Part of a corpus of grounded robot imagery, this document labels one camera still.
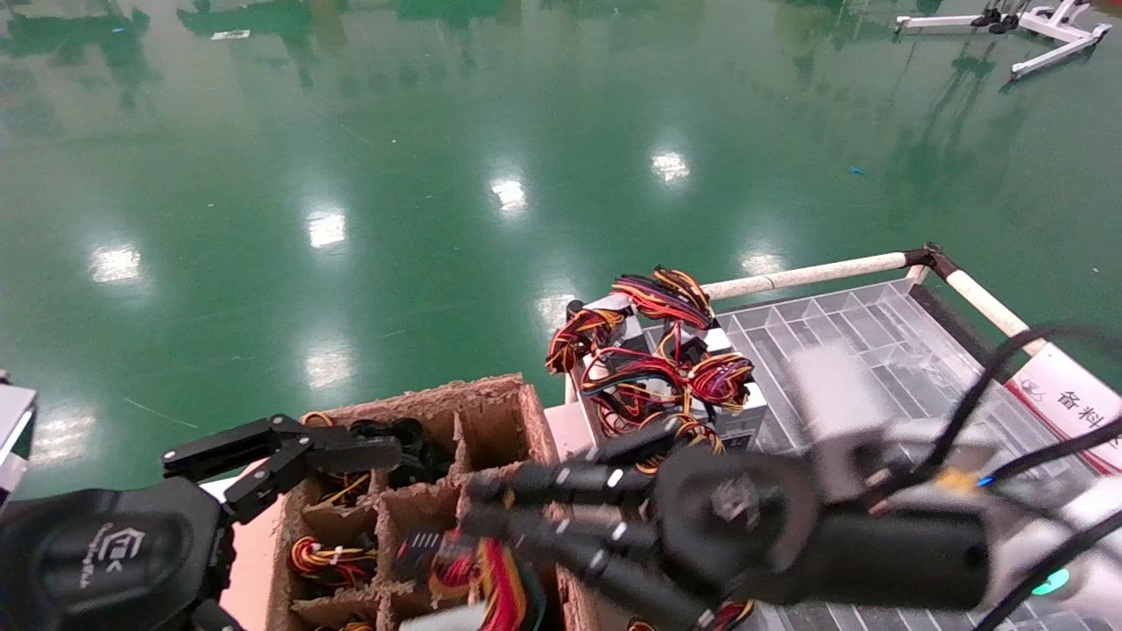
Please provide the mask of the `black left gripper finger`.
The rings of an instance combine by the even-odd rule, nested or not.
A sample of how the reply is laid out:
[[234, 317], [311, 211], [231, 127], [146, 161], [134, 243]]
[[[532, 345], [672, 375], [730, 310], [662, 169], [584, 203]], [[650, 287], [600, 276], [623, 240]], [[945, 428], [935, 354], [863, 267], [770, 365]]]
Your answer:
[[401, 441], [392, 436], [356, 438], [300, 436], [280, 443], [263, 464], [231, 485], [222, 510], [233, 523], [247, 524], [309, 477], [321, 474], [386, 470], [401, 463]]

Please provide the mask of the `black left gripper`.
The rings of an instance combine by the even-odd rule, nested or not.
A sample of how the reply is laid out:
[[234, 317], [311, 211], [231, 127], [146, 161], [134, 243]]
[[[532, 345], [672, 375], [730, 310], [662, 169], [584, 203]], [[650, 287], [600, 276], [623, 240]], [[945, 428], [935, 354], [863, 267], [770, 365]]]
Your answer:
[[192, 482], [243, 470], [301, 436], [296, 419], [261, 418], [172, 448], [151, 487], [4, 504], [4, 630], [231, 630], [217, 611], [231, 521]]

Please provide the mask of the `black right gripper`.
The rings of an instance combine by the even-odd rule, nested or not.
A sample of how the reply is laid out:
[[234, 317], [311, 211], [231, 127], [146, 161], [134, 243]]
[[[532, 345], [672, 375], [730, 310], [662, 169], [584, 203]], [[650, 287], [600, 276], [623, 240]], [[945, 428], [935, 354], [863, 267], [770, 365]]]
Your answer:
[[[818, 600], [975, 607], [986, 595], [992, 564], [978, 510], [872, 514], [849, 500], [828, 503], [801, 457], [717, 455], [701, 447], [671, 455], [688, 427], [681, 419], [653, 419], [558, 464], [528, 461], [505, 477], [478, 474], [465, 495], [505, 507], [470, 507], [461, 530], [565, 568], [586, 589], [657, 630], [716, 627], [716, 600], [686, 587], [773, 606]], [[515, 507], [636, 511], [652, 486], [657, 529]]]

